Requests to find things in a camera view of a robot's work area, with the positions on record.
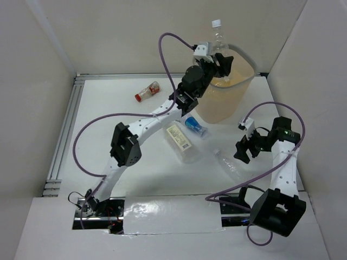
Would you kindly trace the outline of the clear upright-lying bottle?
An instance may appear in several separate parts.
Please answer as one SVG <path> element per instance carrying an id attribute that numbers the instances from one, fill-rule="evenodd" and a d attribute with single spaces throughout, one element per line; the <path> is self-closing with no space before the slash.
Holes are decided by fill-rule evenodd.
<path id="1" fill-rule="evenodd" d="M 213 20 L 211 22 L 212 29 L 213 29 L 213 52 L 214 53 L 221 53 L 223 56 L 227 56 L 229 52 L 228 44 L 226 43 L 222 26 L 221 26 L 221 20 Z"/>

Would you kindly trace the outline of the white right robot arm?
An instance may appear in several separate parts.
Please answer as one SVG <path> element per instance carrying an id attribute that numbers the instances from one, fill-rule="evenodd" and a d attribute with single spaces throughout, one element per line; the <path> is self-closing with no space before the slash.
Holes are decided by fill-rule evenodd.
<path id="1" fill-rule="evenodd" d="M 250 194 L 237 198 L 237 208 L 250 212 L 250 223 L 263 229 L 288 237 L 306 211 L 305 201 L 299 199 L 297 188 L 297 157 L 301 140 L 292 131 L 292 120 L 283 116 L 273 120 L 272 128 L 262 136 L 256 130 L 254 120 L 242 119 L 239 129 L 245 131 L 236 143 L 234 158 L 248 164 L 260 152 L 270 152 L 274 171 L 269 188 L 255 201 Z"/>

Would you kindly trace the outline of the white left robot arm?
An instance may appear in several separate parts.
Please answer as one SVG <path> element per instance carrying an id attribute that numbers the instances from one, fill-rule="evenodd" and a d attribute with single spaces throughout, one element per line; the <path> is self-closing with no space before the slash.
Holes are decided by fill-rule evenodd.
<path id="1" fill-rule="evenodd" d="M 165 125 L 191 112 L 213 78 L 230 74 L 233 59 L 232 56 L 224 57 L 217 53 L 198 60 L 196 65 L 186 70 L 176 92 L 149 118 L 142 118 L 129 125 L 120 122 L 115 126 L 110 158 L 103 170 L 101 182 L 85 195 L 89 212 L 95 216 L 106 212 L 112 190 L 120 176 L 141 159 L 141 145 Z"/>

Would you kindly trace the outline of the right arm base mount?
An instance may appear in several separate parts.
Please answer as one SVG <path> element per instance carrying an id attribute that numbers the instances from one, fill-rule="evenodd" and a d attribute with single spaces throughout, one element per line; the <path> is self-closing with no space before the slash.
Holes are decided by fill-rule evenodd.
<path id="1" fill-rule="evenodd" d="M 220 203 L 222 227 L 247 226 L 249 224 L 249 210 L 251 206 L 246 202 L 248 189 L 264 193 L 264 190 L 253 185 L 240 188 L 238 193 L 229 193 L 217 197 Z"/>

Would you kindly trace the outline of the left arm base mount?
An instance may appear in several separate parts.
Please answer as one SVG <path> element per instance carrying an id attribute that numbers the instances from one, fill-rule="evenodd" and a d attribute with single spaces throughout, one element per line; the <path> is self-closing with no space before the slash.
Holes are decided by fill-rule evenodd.
<path id="1" fill-rule="evenodd" d="M 73 230 L 108 230 L 113 235 L 124 234 L 124 198 L 111 197 L 106 207 L 100 213 L 92 211 L 91 207 L 81 197 L 79 192 L 71 192 L 67 196 L 69 203 L 75 206 Z"/>

